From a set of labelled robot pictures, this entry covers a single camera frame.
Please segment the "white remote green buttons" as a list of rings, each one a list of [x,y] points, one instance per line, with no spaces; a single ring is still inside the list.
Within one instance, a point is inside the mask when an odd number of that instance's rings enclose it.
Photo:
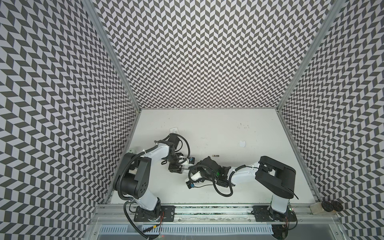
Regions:
[[[179,129],[177,127],[171,128],[170,133],[171,134],[179,134]]]

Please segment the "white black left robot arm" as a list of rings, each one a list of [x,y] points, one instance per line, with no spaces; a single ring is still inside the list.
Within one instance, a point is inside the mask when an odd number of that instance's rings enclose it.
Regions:
[[[153,147],[138,154],[126,153],[113,181],[113,190],[121,200],[133,200],[144,215],[155,220],[161,215],[161,200],[148,190],[152,164],[168,164],[171,173],[181,174],[190,153],[187,140],[176,133],[155,141]]]

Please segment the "white battery cover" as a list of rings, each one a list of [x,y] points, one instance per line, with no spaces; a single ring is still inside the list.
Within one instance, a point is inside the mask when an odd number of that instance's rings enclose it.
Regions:
[[[246,147],[246,141],[239,141],[239,147],[245,148]]]

